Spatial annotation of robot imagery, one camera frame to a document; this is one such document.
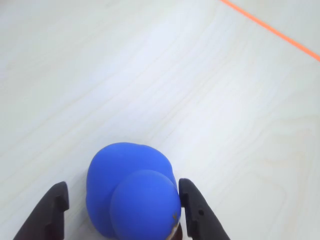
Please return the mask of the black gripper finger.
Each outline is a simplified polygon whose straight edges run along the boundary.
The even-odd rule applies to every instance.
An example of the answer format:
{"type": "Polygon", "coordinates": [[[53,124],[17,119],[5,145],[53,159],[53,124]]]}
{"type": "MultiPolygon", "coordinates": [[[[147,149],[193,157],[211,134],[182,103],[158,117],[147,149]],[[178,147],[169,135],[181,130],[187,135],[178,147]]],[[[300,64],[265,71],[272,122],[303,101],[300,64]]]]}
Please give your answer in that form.
{"type": "Polygon", "coordinates": [[[187,235],[194,240],[230,240],[222,224],[196,185],[187,178],[178,181],[185,211],[187,235]]]}
{"type": "Polygon", "coordinates": [[[64,213],[68,209],[68,187],[66,182],[61,181],[44,194],[14,239],[63,240],[65,238],[64,213]]]}

